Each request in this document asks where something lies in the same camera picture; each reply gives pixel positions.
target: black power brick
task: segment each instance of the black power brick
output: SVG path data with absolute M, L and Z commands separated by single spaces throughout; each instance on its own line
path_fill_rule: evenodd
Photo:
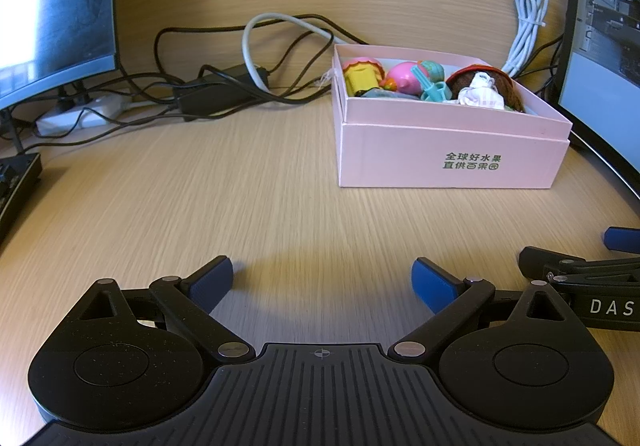
M 264 83 L 269 86 L 266 69 L 258 67 L 256 70 Z M 245 65 L 225 69 L 224 73 L 247 85 L 254 84 Z M 252 99 L 250 94 L 217 74 L 207 74 L 185 85 L 189 87 L 174 87 L 174 98 L 182 114 L 210 116 L 222 110 L 243 105 Z

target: pink ball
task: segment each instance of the pink ball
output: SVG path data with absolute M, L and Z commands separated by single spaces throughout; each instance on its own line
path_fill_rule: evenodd
M 394 66 L 386 73 L 383 82 L 385 89 L 420 96 L 422 87 L 418 79 L 411 72 L 411 67 L 414 65 L 415 61 L 405 61 Z

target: coiled white cable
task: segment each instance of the coiled white cable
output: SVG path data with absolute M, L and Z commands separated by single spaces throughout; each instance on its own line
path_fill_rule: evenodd
M 545 25 L 549 0 L 515 0 L 515 4 L 518 13 L 518 33 L 511 45 L 507 62 L 502 67 L 509 76 L 515 76 L 531 56 L 538 28 Z
M 254 61 L 251 58 L 251 53 L 249 50 L 249 35 L 251 34 L 251 29 L 253 29 L 255 24 L 257 24 L 258 22 L 264 22 L 265 20 L 284 20 L 285 22 L 295 23 L 296 25 L 304 27 L 309 31 L 313 31 L 316 34 L 319 34 L 320 36 L 323 36 L 327 39 L 331 39 L 331 35 L 327 31 L 324 31 L 311 23 L 300 20 L 294 16 L 289 16 L 288 14 L 280 14 L 279 12 L 264 12 L 249 20 L 249 23 L 246 25 L 246 27 L 244 28 L 244 32 L 242 33 L 242 57 L 244 58 L 244 64 L 246 65 L 246 68 L 249 71 L 249 74 L 254 81 L 255 86 L 259 89 L 264 90 L 265 92 L 269 92 L 267 85 L 264 84 L 264 81 L 261 79 L 260 74 L 258 74 L 258 71 L 255 69 Z M 341 38 L 338 38 L 337 36 L 334 36 L 334 43 L 347 44 L 348 42 L 344 41 Z

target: monitor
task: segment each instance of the monitor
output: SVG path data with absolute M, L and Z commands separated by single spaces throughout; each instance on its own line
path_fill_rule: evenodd
M 640 0 L 569 0 L 552 104 L 640 198 Z
M 0 0 L 0 109 L 117 67 L 113 0 Z

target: black ribbed plate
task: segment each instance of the black ribbed plate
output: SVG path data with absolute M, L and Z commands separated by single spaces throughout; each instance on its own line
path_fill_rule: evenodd
M 377 345 L 266 345 L 244 365 L 222 366 L 178 415 L 120 434 L 52 423 L 40 446 L 613 446 L 583 425 L 523 434 L 455 407 L 423 366 L 401 365 Z

